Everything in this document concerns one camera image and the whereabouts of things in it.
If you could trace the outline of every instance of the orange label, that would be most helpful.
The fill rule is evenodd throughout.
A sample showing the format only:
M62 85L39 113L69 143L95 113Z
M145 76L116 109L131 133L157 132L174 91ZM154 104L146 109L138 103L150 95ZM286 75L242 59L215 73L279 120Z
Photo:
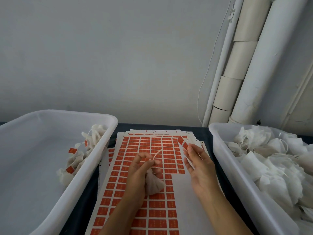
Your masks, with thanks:
M67 171L68 173L72 174L75 170L74 170L74 168L73 168L72 166L69 166L69 167L66 169L66 171Z
M74 149L74 148L70 148L68 153L72 153L72 154L75 154L77 152L77 149Z

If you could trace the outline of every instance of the plastic tub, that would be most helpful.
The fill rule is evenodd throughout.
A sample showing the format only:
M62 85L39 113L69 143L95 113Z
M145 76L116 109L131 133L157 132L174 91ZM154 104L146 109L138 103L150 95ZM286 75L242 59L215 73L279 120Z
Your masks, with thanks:
M227 123L213 123L209 126L213 134L213 152L218 162L261 235L299 234L296 223L272 198L258 189L224 143L233 142L242 126L251 129L251 125ZM285 133L279 129L271 129L275 137Z
M107 129L65 189L56 171L92 125ZM117 126L112 115L41 110L0 126L1 234L59 234Z

